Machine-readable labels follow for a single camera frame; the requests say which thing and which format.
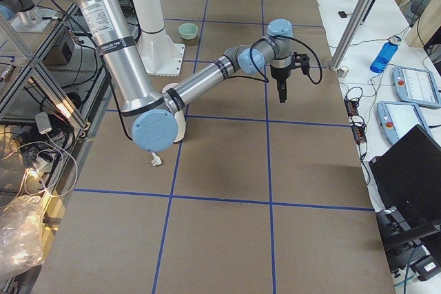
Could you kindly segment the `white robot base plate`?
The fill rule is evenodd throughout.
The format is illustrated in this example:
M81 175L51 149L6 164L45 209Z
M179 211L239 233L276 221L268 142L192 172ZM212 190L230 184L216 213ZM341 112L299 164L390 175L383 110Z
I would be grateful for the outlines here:
M143 56L143 64L151 76L177 77L181 72L185 45L182 43L166 43L159 45L151 42L147 47L147 56Z

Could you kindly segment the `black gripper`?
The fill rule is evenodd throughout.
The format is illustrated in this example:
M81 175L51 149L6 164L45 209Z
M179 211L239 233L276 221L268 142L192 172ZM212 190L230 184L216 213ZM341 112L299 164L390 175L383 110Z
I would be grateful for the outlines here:
M277 82L279 102L285 103L287 100L287 79L291 74L291 57L274 59L270 63L270 74Z

